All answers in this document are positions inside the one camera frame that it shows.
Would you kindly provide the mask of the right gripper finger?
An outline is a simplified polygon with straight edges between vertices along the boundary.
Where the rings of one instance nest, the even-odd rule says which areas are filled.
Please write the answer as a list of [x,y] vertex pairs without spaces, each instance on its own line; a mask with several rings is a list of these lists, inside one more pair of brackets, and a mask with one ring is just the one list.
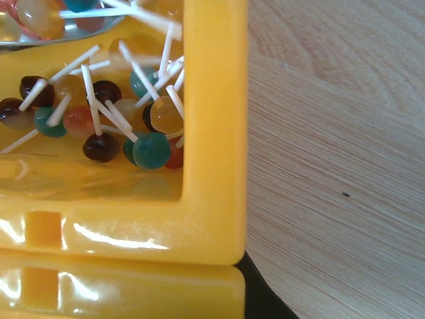
[[299,318],[271,289],[247,252],[245,252],[242,259],[235,264],[235,267],[243,274],[246,283],[245,318]]

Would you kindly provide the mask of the yellow lollipop bin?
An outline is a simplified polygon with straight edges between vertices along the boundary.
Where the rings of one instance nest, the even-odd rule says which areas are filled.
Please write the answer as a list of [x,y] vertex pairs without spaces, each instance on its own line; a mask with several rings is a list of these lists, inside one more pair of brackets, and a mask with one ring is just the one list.
[[60,42],[55,1],[28,1],[46,19],[45,45],[1,55],[1,247],[39,253],[167,263],[232,265],[246,242],[248,4],[184,1],[172,42],[172,72],[183,75],[182,112],[122,110],[126,135],[87,94],[133,97],[130,66],[72,75],[124,40],[136,63],[158,64],[167,26],[128,17],[101,35]]

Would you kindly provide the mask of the metal scoop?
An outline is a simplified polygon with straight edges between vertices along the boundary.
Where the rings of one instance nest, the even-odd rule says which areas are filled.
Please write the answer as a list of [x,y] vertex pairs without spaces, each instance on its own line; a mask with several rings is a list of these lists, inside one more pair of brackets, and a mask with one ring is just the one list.
[[55,45],[68,41],[78,41],[105,33],[118,26],[124,17],[106,17],[103,24],[93,31],[80,28],[72,19],[67,19],[60,38],[41,40],[24,34],[22,28],[6,13],[1,13],[1,51],[17,51],[44,45]]

